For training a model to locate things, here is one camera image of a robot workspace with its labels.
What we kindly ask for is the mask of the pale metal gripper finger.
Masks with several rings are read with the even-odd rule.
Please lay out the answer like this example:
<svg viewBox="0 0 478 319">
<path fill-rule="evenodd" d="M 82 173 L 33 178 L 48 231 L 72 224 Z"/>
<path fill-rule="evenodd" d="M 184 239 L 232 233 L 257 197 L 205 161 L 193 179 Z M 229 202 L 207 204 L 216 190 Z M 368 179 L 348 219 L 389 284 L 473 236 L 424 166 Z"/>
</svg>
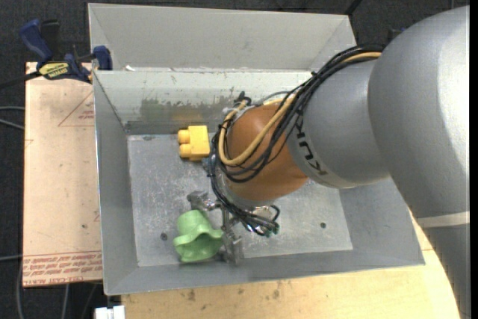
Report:
<svg viewBox="0 0 478 319">
<path fill-rule="evenodd" d="M 243 239 L 233 230 L 223 233 L 223 259 L 232 264 L 240 264 L 243 259 Z"/>
<path fill-rule="evenodd" d="M 187 195 L 192 210 L 209 212 L 219 208 L 218 201 L 211 199 L 207 191 L 194 191 Z"/>
</svg>

